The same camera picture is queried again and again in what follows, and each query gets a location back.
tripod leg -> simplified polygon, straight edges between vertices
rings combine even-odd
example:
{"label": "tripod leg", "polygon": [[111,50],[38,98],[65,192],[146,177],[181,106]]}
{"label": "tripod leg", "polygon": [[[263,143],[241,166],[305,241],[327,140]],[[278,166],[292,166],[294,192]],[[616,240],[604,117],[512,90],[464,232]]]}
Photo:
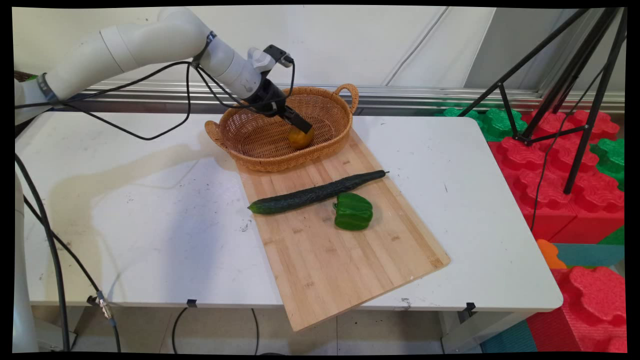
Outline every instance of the tripod leg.
{"label": "tripod leg", "polygon": [[584,152],[587,149],[587,144],[589,143],[589,138],[591,137],[593,124],[595,124],[596,116],[598,115],[598,111],[600,111],[600,105],[602,104],[604,93],[607,90],[607,85],[609,85],[609,80],[611,79],[613,68],[616,66],[616,60],[618,59],[618,55],[620,54],[620,48],[622,47],[622,43],[624,42],[626,32],[627,8],[624,8],[624,10],[622,11],[622,18],[620,19],[620,24],[618,25],[618,30],[616,32],[616,37],[614,38],[613,44],[611,45],[611,51],[609,51],[607,63],[598,84],[598,90],[596,91],[596,94],[593,98],[593,104],[591,105],[591,111],[589,112],[589,117],[587,118],[585,130],[582,132],[582,138],[580,138],[580,144],[578,145],[578,150],[575,153],[575,157],[573,158],[573,164],[571,165],[571,170],[569,171],[569,177],[567,178],[566,184],[564,186],[565,194],[571,193],[573,184],[575,182],[575,177],[578,175],[578,169],[580,169],[582,157],[584,156]]}
{"label": "tripod leg", "polygon": [[598,38],[591,45],[591,48],[589,49],[589,51],[587,51],[587,53],[581,59],[580,63],[577,65],[577,67],[575,69],[575,72],[573,73],[573,75],[571,76],[571,79],[569,80],[568,85],[564,89],[562,95],[560,95],[560,98],[558,98],[558,101],[556,102],[556,105],[554,105],[554,108],[552,110],[554,114],[557,114],[560,111],[560,108],[562,107],[562,104],[566,100],[567,96],[569,96],[569,93],[571,92],[571,89],[573,88],[573,86],[575,85],[575,82],[580,77],[580,74],[582,74],[582,71],[584,70],[584,67],[587,66],[587,63],[589,63],[589,59],[591,59],[591,56],[593,55],[593,53],[598,48],[598,45],[600,44],[600,41],[602,41],[602,38],[607,33],[607,30],[609,29],[609,26],[611,26],[611,23],[613,22],[614,18],[615,17],[611,17],[609,23],[602,29],[602,31],[600,32]]}
{"label": "tripod leg", "polygon": [[507,118],[509,118],[509,124],[511,124],[511,132],[513,133],[513,138],[518,137],[518,128],[516,127],[516,120],[513,118],[513,114],[511,113],[511,105],[509,105],[509,99],[507,98],[507,92],[504,89],[504,85],[500,83],[498,85],[500,89],[500,95],[502,96],[502,102],[504,103],[504,111],[507,112]]}
{"label": "tripod leg", "polygon": [[549,43],[555,40],[561,33],[563,33],[576,20],[578,20],[581,16],[583,16],[584,13],[586,13],[588,10],[589,10],[588,8],[578,9],[578,11],[576,11],[573,15],[571,15],[569,19],[567,19],[564,23],[562,23],[562,25],[558,26],[558,28],[555,29],[551,34],[549,34],[549,36],[547,36],[544,40],[542,40],[540,44],[534,47],[533,50],[529,52],[529,54],[526,54],[520,61],[518,61],[516,65],[514,65],[511,69],[509,69],[509,71],[507,71],[498,80],[496,80],[496,82],[494,82],[493,85],[489,86],[489,88],[485,92],[483,92],[482,95],[480,95],[474,102],[472,102],[471,105],[467,106],[467,108],[464,109],[458,116],[464,117],[471,110],[473,110],[479,103],[482,102],[482,100],[485,100],[487,96],[491,95],[495,91],[495,89],[498,88],[498,84],[501,84],[507,81],[507,79],[509,79],[513,74],[515,74],[516,71],[520,70],[520,68],[523,67],[527,62],[529,62],[529,60],[533,59],[534,56],[536,56],[540,51],[542,51],[542,49],[544,49],[547,45],[549,45]]}
{"label": "tripod leg", "polygon": [[600,32],[603,31],[603,29],[606,29],[606,27],[608,27],[608,25],[611,23],[611,20],[616,15],[617,11],[618,11],[617,8],[606,8],[602,12],[602,14],[600,15],[596,23],[593,25],[591,30],[589,30],[587,37],[584,39],[584,41],[582,42],[578,50],[575,52],[575,54],[569,61],[569,64],[567,64],[566,68],[564,68],[564,71],[560,75],[560,78],[556,81],[556,84],[551,88],[551,90],[549,90],[547,97],[540,104],[540,108],[538,108],[535,116],[533,116],[533,119],[531,119],[531,122],[529,123],[525,131],[522,133],[522,137],[524,138],[531,137],[534,129],[536,129],[536,126],[538,126],[542,118],[545,116],[545,114],[551,107],[551,104],[555,101],[558,94],[560,93],[562,87],[568,83],[569,77],[574,73],[576,66],[580,63],[581,59],[588,53],[589,49],[594,44],[595,40],[598,40]]}

orange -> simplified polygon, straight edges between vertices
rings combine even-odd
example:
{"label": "orange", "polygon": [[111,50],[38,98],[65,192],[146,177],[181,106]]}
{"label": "orange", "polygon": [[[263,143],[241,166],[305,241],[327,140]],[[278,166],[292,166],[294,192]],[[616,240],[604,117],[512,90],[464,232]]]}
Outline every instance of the orange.
{"label": "orange", "polygon": [[304,149],[311,143],[311,140],[314,139],[314,128],[312,127],[311,130],[305,134],[297,127],[291,126],[288,138],[292,148],[296,150]]}

wooden cutting board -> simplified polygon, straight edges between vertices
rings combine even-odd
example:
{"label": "wooden cutting board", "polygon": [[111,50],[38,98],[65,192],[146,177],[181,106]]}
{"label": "wooden cutting board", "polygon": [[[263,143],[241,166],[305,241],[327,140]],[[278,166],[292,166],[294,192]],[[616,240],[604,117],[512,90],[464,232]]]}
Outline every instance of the wooden cutting board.
{"label": "wooden cutting board", "polygon": [[[281,172],[238,165],[249,202],[381,170],[351,130],[336,154]],[[333,224],[333,200],[276,215],[254,215],[294,331],[341,314],[443,268],[449,257],[390,176],[353,192],[373,205],[363,231]]]}

tile floor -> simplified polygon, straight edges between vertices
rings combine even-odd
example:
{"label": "tile floor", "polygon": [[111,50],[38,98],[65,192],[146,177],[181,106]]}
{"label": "tile floor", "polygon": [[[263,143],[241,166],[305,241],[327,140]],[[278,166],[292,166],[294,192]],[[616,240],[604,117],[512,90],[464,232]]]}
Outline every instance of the tile floor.
{"label": "tile floor", "polygon": [[[57,307],[37,309],[51,321]],[[114,307],[124,352],[172,353],[173,323],[182,309]],[[294,333],[283,309],[256,309],[258,354],[391,355],[441,354],[440,321],[427,311],[350,311],[312,329]],[[73,351],[115,351],[111,327],[99,308],[87,307],[76,326]],[[175,346],[185,354],[252,355],[255,322],[250,309],[192,308],[176,328]],[[469,352],[480,352],[476,347]]]}

orange foam block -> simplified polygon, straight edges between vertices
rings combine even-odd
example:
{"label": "orange foam block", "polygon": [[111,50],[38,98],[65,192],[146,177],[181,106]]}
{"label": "orange foam block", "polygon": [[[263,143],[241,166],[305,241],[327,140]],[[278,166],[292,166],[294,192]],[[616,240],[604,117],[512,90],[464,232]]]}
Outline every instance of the orange foam block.
{"label": "orange foam block", "polygon": [[536,243],[550,269],[566,269],[566,265],[558,259],[558,248],[554,244],[542,239],[536,240]]}

